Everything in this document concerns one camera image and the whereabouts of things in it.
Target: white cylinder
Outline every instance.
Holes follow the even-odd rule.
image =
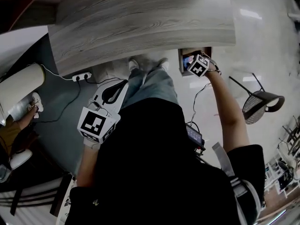
[[[35,63],[1,82],[0,106],[3,119],[7,118],[8,111],[12,106],[42,85],[44,80],[45,75],[42,67]]]

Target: white power strip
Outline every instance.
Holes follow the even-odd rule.
[[[80,74],[74,75],[74,76],[72,77],[72,80],[73,80],[74,82],[76,82],[78,77],[79,77],[79,81],[80,81],[80,80],[84,80],[84,76],[86,76],[86,75],[88,76],[87,79],[90,78],[90,77],[92,77],[92,73],[90,73],[90,72],[87,72],[87,73],[80,73]]]

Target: forearm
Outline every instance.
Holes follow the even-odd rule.
[[[98,149],[93,150],[88,146],[84,146],[82,160],[77,175],[77,185],[79,187],[92,187],[94,185],[94,173],[98,151]]]
[[[223,147],[226,152],[249,145],[245,119],[240,106],[217,72],[206,75],[213,87],[223,130]]]

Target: black t-shirt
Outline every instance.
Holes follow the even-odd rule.
[[[239,224],[230,181],[195,158],[179,105],[148,98],[120,111],[101,145],[95,187],[71,190],[66,224],[188,222]],[[259,145],[228,153],[234,172],[264,191]]]

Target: jeans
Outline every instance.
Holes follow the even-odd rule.
[[[128,90],[122,108],[146,98],[161,98],[178,104],[172,78],[161,67],[153,68],[143,84],[144,72],[135,68],[128,80]]]

